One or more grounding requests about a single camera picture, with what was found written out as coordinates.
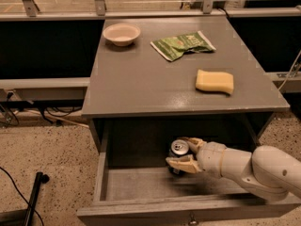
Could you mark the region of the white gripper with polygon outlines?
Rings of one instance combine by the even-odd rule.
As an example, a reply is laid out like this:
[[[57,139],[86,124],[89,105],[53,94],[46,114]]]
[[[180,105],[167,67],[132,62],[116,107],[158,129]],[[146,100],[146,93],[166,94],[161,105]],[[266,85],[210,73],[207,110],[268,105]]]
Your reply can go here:
[[[166,162],[176,170],[188,173],[205,171],[213,177],[221,177],[221,163],[227,147],[217,142],[207,142],[197,137],[181,137],[184,153],[196,153],[197,160],[192,154],[181,157],[167,157]]]

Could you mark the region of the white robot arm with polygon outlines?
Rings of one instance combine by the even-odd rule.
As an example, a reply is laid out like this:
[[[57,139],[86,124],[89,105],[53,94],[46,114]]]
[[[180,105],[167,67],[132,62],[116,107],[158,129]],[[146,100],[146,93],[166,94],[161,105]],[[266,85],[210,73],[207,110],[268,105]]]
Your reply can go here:
[[[166,162],[175,170],[227,178],[268,201],[281,201],[290,193],[301,198],[301,162],[276,147],[260,146],[251,153],[196,137],[180,137],[171,143],[170,150],[173,155]]]

